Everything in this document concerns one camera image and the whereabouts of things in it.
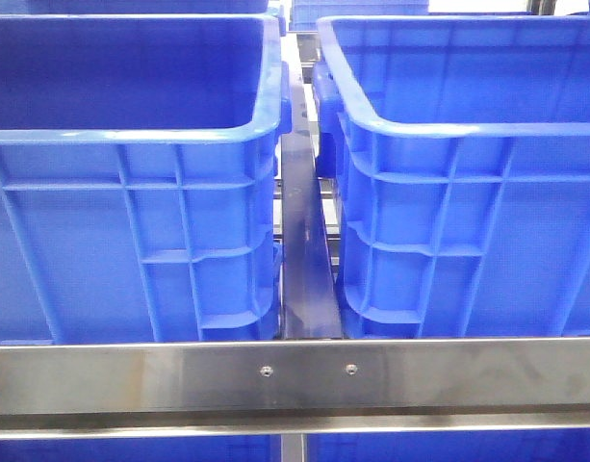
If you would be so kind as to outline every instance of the metal rack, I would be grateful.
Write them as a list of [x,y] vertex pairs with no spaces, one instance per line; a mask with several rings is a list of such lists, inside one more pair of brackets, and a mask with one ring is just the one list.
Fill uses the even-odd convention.
[[590,426],[590,338],[343,340],[296,36],[282,340],[0,346],[0,439]]

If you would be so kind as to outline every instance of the crate rim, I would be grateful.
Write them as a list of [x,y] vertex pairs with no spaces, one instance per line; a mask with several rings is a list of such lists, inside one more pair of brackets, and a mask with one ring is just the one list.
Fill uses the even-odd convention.
[[405,138],[463,138],[463,137],[547,137],[547,136],[590,136],[590,122],[534,122],[534,123],[401,123],[383,118],[373,108],[367,95],[352,75],[350,66],[337,40],[333,23],[424,23],[461,22],[480,23],[481,21],[528,22],[548,21],[556,23],[590,23],[590,16],[326,16],[317,21],[321,49],[324,60],[344,101],[348,117],[357,126],[379,135]]
[[256,14],[0,14],[0,21],[204,21],[244,20],[263,24],[258,92],[251,120],[237,127],[216,129],[23,129],[0,130],[3,144],[182,143],[207,144],[251,141],[276,130],[280,124],[282,61],[279,23],[266,13]]

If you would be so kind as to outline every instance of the plastic crate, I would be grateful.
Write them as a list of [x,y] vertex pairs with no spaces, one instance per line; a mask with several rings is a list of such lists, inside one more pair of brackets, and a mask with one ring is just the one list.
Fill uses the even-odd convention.
[[310,435],[318,462],[590,462],[590,428]]
[[0,16],[0,344],[273,337],[287,86],[268,16]]
[[0,462],[279,462],[279,437],[0,441]]
[[0,0],[0,14],[267,13],[286,34],[279,0]]
[[319,32],[346,334],[590,335],[590,17]]
[[325,16],[357,14],[427,14],[429,0],[293,0],[292,31],[315,31]]

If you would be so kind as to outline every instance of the screw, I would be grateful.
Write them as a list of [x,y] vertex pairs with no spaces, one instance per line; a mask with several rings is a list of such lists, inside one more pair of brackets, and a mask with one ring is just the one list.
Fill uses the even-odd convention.
[[355,375],[359,371],[359,367],[356,364],[348,364],[345,371],[348,375]]
[[273,375],[273,368],[271,366],[263,366],[258,372],[263,377],[271,377]]

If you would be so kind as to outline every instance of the metal frame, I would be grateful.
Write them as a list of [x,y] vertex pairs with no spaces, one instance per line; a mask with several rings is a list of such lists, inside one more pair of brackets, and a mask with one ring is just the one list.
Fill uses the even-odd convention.
[[296,37],[284,46],[288,340],[0,346],[0,439],[279,433],[290,462],[315,432],[590,426],[590,338],[339,340]]

